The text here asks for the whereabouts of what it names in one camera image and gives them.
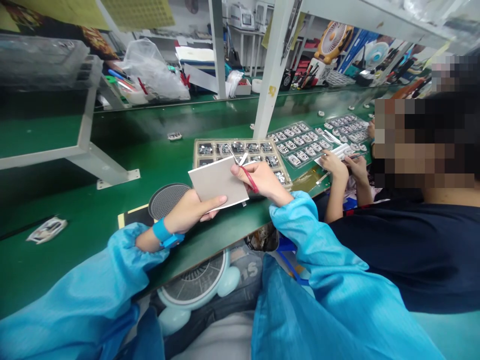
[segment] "yellow board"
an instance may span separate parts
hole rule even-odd
[[[12,0],[24,8],[58,21],[110,30],[95,0]]]
[[[0,29],[19,33],[20,29],[10,16],[5,6],[0,2]]]
[[[305,20],[305,13],[301,12],[300,15],[298,16],[298,22],[296,23],[296,29],[295,33],[293,34],[293,40],[291,41],[291,46],[290,50],[293,50],[295,48],[295,43],[297,42],[297,38],[299,37],[300,30],[302,29],[303,23]],[[266,28],[265,35],[263,36],[263,40],[261,42],[261,45],[265,48],[269,48],[269,39],[270,39],[270,29],[272,27],[272,19],[270,19],[270,22],[268,23],[268,27]]]
[[[175,25],[167,0],[101,0],[123,32]]]

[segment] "storage box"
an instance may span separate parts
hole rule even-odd
[[[238,84],[238,86],[236,87],[235,96],[250,95],[250,93],[252,92],[252,84],[250,83],[250,81],[247,78],[243,78],[242,80],[240,80],[240,82],[243,81],[246,84]]]

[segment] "white plastic bag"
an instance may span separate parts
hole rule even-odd
[[[130,41],[125,58],[118,66],[135,81],[140,78],[159,99],[190,100],[188,87],[169,71],[157,45],[147,38]]]

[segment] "hand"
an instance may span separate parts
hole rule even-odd
[[[320,157],[320,164],[323,168],[329,171],[334,179],[348,181],[349,170],[347,166],[333,152],[329,150],[323,150],[323,152],[325,155]]]
[[[244,166],[244,168],[250,173],[253,182],[258,188],[258,192],[264,197],[269,198],[279,208],[294,199],[294,197],[284,189],[277,176],[265,161],[254,162]],[[245,171],[237,165],[232,165],[230,171],[245,184],[252,187]]]
[[[369,173],[367,171],[367,161],[363,156],[354,159],[345,156],[345,162],[351,169],[351,173],[357,183],[369,185]]]
[[[368,136],[370,139],[375,139],[375,118],[373,118],[369,123],[368,123]]]
[[[219,211],[209,211],[218,208],[226,201],[226,196],[200,201],[197,192],[190,189],[182,196],[173,210],[165,216],[163,224],[170,234],[185,234],[198,221],[204,222],[213,219]]]

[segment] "small desk fan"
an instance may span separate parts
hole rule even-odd
[[[318,44],[315,58],[329,65],[349,45],[354,27],[340,22],[330,21]]]
[[[390,46],[386,42],[377,42],[365,55],[365,69],[374,69],[387,58]]]
[[[240,270],[230,266],[230,250],[211,257],[157,290],[166,308],[158,316],[163,336],[185,326],[193,310],[199,309],[215,295],[223,298],[240,282]]]

